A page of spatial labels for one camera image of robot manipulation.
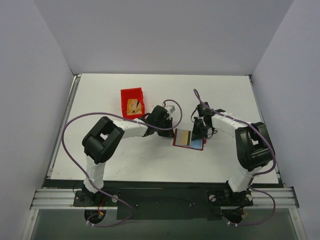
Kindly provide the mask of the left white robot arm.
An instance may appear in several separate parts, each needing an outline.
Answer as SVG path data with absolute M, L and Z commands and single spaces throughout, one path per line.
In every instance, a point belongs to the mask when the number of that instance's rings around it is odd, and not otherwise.
M 99 205 L 103 200 L 104 171 L 106 161 L 115 153 L 122 139 L 147 137 L 157 133 L 161 137 L 173 138 L 173 105 L 157 105 L 151 113 L 128 120 L 112 121 L 102 117 L 82 140 L 86 155 L 86 172 L 84 192 L 85 200 L 92 206 Z

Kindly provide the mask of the gold card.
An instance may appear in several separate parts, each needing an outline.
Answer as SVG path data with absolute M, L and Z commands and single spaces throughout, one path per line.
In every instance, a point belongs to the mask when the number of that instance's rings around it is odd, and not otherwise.
M 181 146 L 190 146 L 192 143 L 192 132 L 190 130 L 179 129 L 177 131 L 177 142 Z

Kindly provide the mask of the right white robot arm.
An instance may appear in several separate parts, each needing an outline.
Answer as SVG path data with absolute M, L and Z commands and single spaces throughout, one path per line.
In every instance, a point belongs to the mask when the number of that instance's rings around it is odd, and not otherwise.
M 223 109 L 211 111 L 208 103 L 198 104 L 191 115 L 193 122 L 192 140 L 207 140 L 218 131 L 235 139 L 239 167 L 227 181 L 229 189 L 223 192 L 224 201 L 236 204 L 252 184 L 258 172 L 270 161 L 275 153 L 266 125 L 263 122 L 250 123 L 230 116 Z

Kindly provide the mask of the red leather card holder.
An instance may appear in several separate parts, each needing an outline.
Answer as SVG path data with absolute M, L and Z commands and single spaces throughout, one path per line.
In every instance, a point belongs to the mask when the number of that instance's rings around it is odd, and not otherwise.
M 192 139 L 192 131 L 184 129 L 175 129 L 172 145 L 185 149 L 203 151 L 206 141 L 201 139 Z

